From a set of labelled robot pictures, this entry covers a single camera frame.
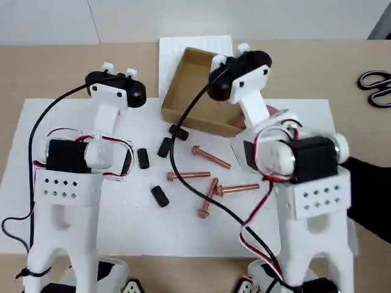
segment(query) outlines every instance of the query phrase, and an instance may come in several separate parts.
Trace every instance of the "open cardboard box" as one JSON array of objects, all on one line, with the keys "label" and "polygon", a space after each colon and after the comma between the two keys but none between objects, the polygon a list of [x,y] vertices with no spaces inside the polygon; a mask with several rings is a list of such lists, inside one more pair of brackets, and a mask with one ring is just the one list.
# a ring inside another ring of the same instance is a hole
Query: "open cardboard box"
[{"label": "open cardboard box", "polygon": [[[214,55],[186,48],[162,105],[164,121],[176,124],[190,102],[208,83]],[[206,93],[194,106],[183,126],[219,136],[233,137],[242,131],[235,126],[241,115],[242,110],[238,105],[217,102]]]}]

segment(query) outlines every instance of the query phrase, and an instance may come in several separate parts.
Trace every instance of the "scissors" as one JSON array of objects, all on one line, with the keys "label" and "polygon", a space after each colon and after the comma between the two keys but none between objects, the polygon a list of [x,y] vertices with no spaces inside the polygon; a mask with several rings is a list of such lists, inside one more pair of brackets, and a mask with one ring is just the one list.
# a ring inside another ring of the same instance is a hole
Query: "scissors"
[{"label": "scissors", "polygon": [[[379,76],[381,81],[376,81],[372,84],[364,83],[364,80],[369,76]],[[380,96],[391,94],[391,74],[382,70],[371,70],[361,75],[357,80],[357,86],[361,90],[373,90],[378,89],[377,92],[372,93],[368,97],[368,103],[376,108],[390,108],[390,103],[380,103],[376,101]]]}]

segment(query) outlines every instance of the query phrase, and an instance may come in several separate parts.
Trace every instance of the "wooden table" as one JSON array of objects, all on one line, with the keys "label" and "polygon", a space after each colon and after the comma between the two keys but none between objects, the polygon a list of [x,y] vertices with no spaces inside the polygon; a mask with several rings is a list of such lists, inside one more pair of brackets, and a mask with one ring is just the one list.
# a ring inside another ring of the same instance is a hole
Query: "wooden table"
[{"label": "wooden table", "polygon": [[[356,88],[359,74],[369,69],[391,70],[389,41],[268,41],[250,42],[273,58],[265,98],[327,98],[335,125],[351,147],[351,154],[372,164],[391,165],[390,115],[367,104],[368,93]],[[158,45],[0,47],[0,176],[4,172],[13,133],[26,98],[55,98],[83,83],[84,76],[112,62],[117,71],[137,68],[149,97],[158,96]],[[360,256],[356,258],[356,292],[389,292],[391,245],[357,225]],[[132,277],[147,292],[221,292],[233,287],[246,272],[247,259],[126,257]],[[0,292],[19,292],[15,274],[25,257],[0,256]],[[59,258],[54,279],[67,267]],[[324,261],[312,267],[325,273]]]}]

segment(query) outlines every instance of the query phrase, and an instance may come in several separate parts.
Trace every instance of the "copper bolt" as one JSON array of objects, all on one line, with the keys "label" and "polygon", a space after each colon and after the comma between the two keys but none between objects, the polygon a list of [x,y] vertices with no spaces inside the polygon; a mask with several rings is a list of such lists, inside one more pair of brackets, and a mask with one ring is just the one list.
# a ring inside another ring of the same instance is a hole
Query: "copper bolt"
[{"label": "copper bolt", "polygon": [[[189,173],[180,173],[184,178],[203,178],[210,177],[210,172],[189,172]],[[167,180],[174,181],[178,179],[178,176],[174,172],[167,172]]]},{"label": "copper bolt", "polygon": [[200,149],[199,145],[194,145],[191,149],[191,153],[194,156],[201,156],[207,159],[208,161],[214,162],[217,165],[220,165],[221,167],[224,167],[226,169],[230,169],[231,165],[228,164],[227,162],[224,162],[223,160],[220,160],[218,157],[213,156],[210,153],[207,153],[206,151],[203,151]]},{"label": "copper bolt", "polygon": [[233,192],[240,192],[246,190],[259,189],[259,184],[248,184],[248,185],[238,185],[238,186],[216,186],[216,194],[222,197],[224,194],[231,194]]},{"label": "copper bolt", "polygon": [[[214,190],[216,189],[216,186],[218,184],[219,184],[219,178],[213,178],[212,184],[210,185],[208,193],[207,193],[207,197],[208,198],[212,198],[212,196],[214,194]],[[201,219],[205,219],[205,218],[207,218],[209,216],[209,212],[208,212],[209,204],[210,204],[209,201],[204,200],[203,203],[202,203],[201,208],[198,209],[198,216]]]}]

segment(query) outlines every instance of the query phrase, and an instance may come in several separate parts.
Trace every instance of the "white paper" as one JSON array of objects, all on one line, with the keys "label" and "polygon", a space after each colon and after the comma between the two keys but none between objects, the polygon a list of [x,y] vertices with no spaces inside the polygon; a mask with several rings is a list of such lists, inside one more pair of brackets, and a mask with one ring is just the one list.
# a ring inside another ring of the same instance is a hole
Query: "white paper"
[{"label": "white paper", "polygon": [[[334,130],[327,100],[267,100],[279,109],[297,113],[305,125]],[[27,170],[27,141],[32,125],[50,103],[48,99],[25,101],[10,150],[9,161],[0,187],[0,218],[23,216],[29,209]],[[224,211],[210,206],[210,216],[200,219],[197,209],[202,199],[188,191],[179,182],[168,182],[171,171],[169,158],[156,152],[163,138],[170,136],[170,124],[161,119],[162,99],[150,98],[142,108],[128,109],[117,126],[117,137],[132,141],[135,148],[146,148],[151,167],[140,170],[138,163],[124,182],[105,181],[101,199],[98,227],[98,252],[104,255],[164,255],[164,256],[252,256],[238,240],[239,225]],[[45,134],[56,127],[81,128],[89,132],[95,113],[90,99],[70,99],[59,103],[40,125],[34,140],[37,146]],[[181,172],[210,171],[211,178],[192,179],[189,182],[206,192],[211,179],[218,177],[222,185],[259,183],[255,174],[243,172],[230,148],[229,139],[189,129],[189,139],[175,143],[175,158]],[[210,153],[232,164],[226,170],[191,155],[191,147],[200,145]],[[150,189],[160,185],[170,200],[167,208],[156,204]],[[261,190],[216,197],[222,204],[246,218],[261,197]],[[29,237],[29,221],[10,222],[7,228],[23,239]],[[279,226],[274,197],[258,213],[253,228],[272,248],[280,250]],[[0,234],[0,253],[23,253],[23,247]]]}]

